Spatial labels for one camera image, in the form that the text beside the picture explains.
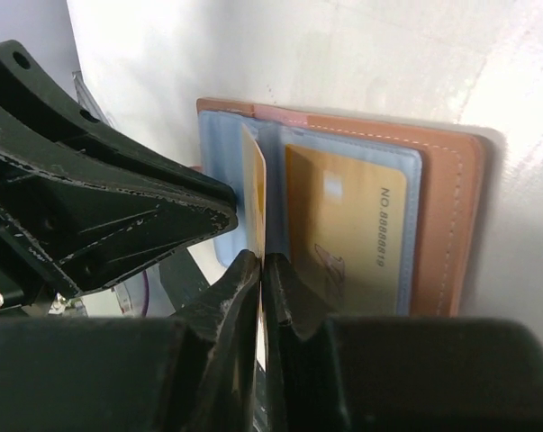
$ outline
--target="wallet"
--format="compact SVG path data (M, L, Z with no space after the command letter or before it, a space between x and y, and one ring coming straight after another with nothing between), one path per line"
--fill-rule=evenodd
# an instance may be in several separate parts
M484 172L483 144L476 136L211 98L199 99L197 111L200 118L205 112L241 116L248 125L248 119L255 119L259 122L251 124L251 129L255 123L259 124L258 133L273 133L265 124L280 124L285 126L282 133L292 132L292 136L305 135L297 131L308 130L314 135L341 136L345 138L341 140L341 146L348 145L352 141L349 139L355 139L367 142L374 149L377 146L385 149L386 146L397 149L398 153L407 150L404 158L410 161L409 169L420 169L420 173L409 177L403 170L409 187L402 269L412 270L408 274L410 289L403 299L408 300L407 312L412 316L457 315ZM412 154L414 150L419 155L419 162ZM414 191L418 196L411 209L414 207L416 214L410 216L408 203L414 202ZM412 233L411 254L406 250L410 245L409 217L416 228ZM285 251L279 247L271 252Z

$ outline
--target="card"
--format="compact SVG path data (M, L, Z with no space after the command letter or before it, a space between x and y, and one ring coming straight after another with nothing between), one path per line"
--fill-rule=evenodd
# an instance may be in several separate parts
M291 261L336 311L394 315L407 181L398 169L287 144Z
M265 256L265 213L267 200L267 172L265 159L249 130L241 130L243 156L243 196L247 247L258 258Z

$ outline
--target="white table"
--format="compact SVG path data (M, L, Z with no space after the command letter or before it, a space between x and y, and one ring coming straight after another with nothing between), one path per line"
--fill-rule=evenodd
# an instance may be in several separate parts
M543 341L543 0L68 0L116 127L198 165L195 99L346 110L491 146L462 314ZM209 244L195 257L213 281Z

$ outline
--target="brown leather wallet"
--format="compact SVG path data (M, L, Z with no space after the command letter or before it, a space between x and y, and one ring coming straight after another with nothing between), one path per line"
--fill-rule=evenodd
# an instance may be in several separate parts
M411 315L457 315L484 172L477 137L221 99L199 99L197 111L236 113L419 150L423 174Z

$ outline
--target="wallet stitching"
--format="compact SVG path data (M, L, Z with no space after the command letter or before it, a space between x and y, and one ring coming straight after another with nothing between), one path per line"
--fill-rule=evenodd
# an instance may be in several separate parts
M353 131L353 130L327 128L325 126L317 126L317 125L314 125L314 124L309 124L307 121L296 121L296 120L287 120L287 119L285 119L285 121L289 122L289 123L294 123L294 124L302 124L303 126L306 126L308 128L312 128L312 129L322 129L322 130L334 131L334 132L345 132L345 133L350 133L352 135L360 135L362 137L380 138L380 139L385 139L385 140L395 140L395 141L409 142L411 144L418 144L418 145L422 145L422 146L425 146L425 147L431 147L433 149L441 149L441 150L448 151L448 152L453 153L454 155L456 155L456 157L457 157L457 180L456 180L456 185L455 185L455 191L453 192L453 212L452 212L452 215L451 215L451 222L450 222L451 223L451 228L449 229L449 234L448 234L448 246L447 246L447 250L445 252L445 262L444 262L444 265L443 265L443 275L441 277L441 288L440 288L440 291L439 291L437 309L435 311L436 315L440 315L441 309L443 308L443 302L445 300L445 287L447 285L447 279L448 279L449 261L450 261L450 258L451 258L451 248L453 247L453 236L454 236L454 231L455 231L455 227L456 227L456 224L457 224L457 218L459 216L459 211L457 210L457 208L459 207L459 203L460 203L461 177L463 175L463 159L461 157L461 154L458 151L456 151L456 150L454 150L452 148L441 147L441 146L438 146L436 144L429 144L428 142L414 141L412 139L401 139L401 138L397 138L397 137L392 137L390 135L377 135L377 134L374 134L374 133L356 132L356 131Z

